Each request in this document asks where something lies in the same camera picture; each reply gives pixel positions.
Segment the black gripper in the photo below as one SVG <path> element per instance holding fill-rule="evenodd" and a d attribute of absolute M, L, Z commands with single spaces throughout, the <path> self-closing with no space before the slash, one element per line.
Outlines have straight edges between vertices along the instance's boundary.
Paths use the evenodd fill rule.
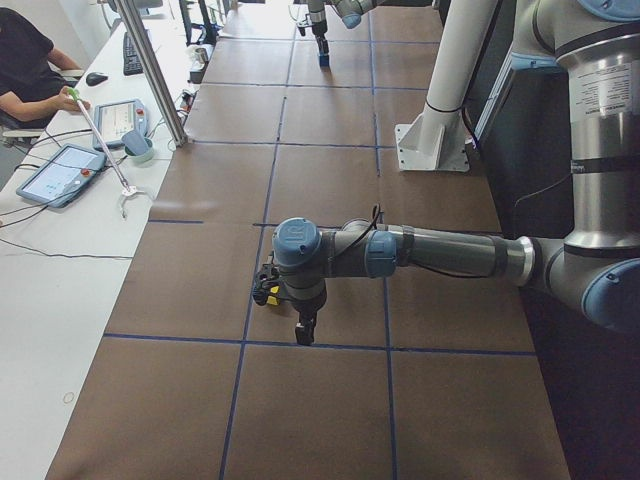
<path fill-rule="evenodd" d="M 329 54 L 329 44 L 328 40 L 325 38 L 326 34 L 326 22 L 315 22 L 312 24 L 312 32 L 316 37 L 316 42 L 318 45 L 318 51 L 320 55 L 328 55 Z"/>
<path fill-rule="evenodd" d="M 315 342 L 315 327 L 318 311 L 321 309 L 321 298 L 294 300 L 294 309 L 298 312 L 298 323 L 295 326 L 295 337 L 298 345 L 311 346 Z"/>

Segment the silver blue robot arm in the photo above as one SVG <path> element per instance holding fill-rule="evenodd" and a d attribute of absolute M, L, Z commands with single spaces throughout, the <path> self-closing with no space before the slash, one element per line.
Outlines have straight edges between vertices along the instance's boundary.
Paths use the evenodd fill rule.
<path fill-rule="evenodd" d="M 361 22 L 361 18 L 365 13 L 373 10 L 378 6 L 378 1 L 375 0 L 339 0 L 339 1 L 323 1 L 323 0 L 308 0 L 307 14 L 302 21 L 297 23 L 297 27 L 302 36 L 305 35 L 305 30 L 310 28 L 315 37 L 318 45 L 319 59 L 325 63 L 329 60 L 329 44 L 325 37 L 328 31 L 328 25 L 326 20 L 325 5 L 329 4 L 337 15 L 342 20 L 347 29 L 353 29 Z"/>
<path fill-rule="evenodd" d="M 574 226 L 562 239 L 468 235 L 352 220 L 322 231 L 282 222 L 256 273 L 256 303 L 299 314 L 297 342 L 314 340 L 325 282 L 387 277 L 415 266 L 462 278 L 504 277 L 580 311 L 639 330 L 639 5 L 635 1 L 520 1 L 514 69 L 563 69 L 569 81 Z"/>

